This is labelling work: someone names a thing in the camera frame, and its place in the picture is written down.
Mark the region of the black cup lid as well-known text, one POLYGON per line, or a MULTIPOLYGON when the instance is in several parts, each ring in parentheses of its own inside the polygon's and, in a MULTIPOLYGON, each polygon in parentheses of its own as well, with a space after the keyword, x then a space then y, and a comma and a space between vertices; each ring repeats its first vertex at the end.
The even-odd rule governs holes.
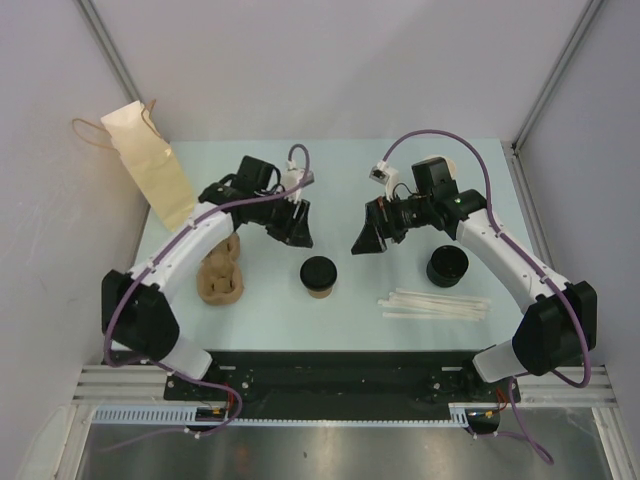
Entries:
POLYGON ((303 262, 299 276, 308 290, 321 292, 334 286, 338 270, 335 263, 328 257, 313 256, 303 262))

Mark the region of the brown pulp cup carrier stack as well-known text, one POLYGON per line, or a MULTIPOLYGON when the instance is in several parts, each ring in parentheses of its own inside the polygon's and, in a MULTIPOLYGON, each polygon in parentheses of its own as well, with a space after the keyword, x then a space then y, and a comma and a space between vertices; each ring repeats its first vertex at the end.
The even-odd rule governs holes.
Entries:
POLYGON ((241 245, 237 233, 221 241, 202 260, 196 275, 201 300, 212 306, 236 303, 244 293, 244 282, 238 265, 241 245))

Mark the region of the single paper cup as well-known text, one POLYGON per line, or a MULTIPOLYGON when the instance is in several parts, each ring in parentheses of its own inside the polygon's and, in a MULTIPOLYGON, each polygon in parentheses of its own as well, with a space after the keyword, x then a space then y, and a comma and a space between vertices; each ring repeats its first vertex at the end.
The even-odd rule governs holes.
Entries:
POLYGON ((307 289, 308 294, 315 299, 324 299, 328 297, 332 293, 332 291, 333 291, 332 286, 323 288, 323 289, 312 289, 312 288, 307 289))

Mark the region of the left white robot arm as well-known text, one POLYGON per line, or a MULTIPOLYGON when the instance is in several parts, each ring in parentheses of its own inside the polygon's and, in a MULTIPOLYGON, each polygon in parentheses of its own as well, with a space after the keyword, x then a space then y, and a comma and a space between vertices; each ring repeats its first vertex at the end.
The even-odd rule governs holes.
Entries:
POLYGON ((197 398, 214 397, 221 376, 212 356, 180 330, 171 302, 205 256, 244 224, 256 224, 291 247, 310 248, 310 204, 302 190, 314 180, 293 160, 285 170, 246 156, 237 172, 206 187, 187 220, 147 260, 125 273, 112 270, 101 284, 104 359, 118 343, 140 358, 186 376, 197 398))

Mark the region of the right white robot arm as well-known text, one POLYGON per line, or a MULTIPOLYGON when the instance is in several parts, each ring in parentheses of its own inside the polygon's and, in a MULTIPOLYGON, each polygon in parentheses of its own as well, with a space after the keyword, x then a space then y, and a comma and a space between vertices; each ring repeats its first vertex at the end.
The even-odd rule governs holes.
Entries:
POLYGON ((370 172, 384 195, 366 203, 365 223, 351 248, 354 255, 386 250, 414 228, 432 226, 478 257, 507 288, 523 319, 513 337, 477 353, 473 369, 461 376, 463 393, 484 401, 499 380, 542 376, 578 357, 587 357, 597 340, 597 294, 586 281, 572 283, 513 240, 489 213, 476 190, 459 191, 443 157, 413 165, 416 191, 398 198, 395 169, 379 162, 370 172))

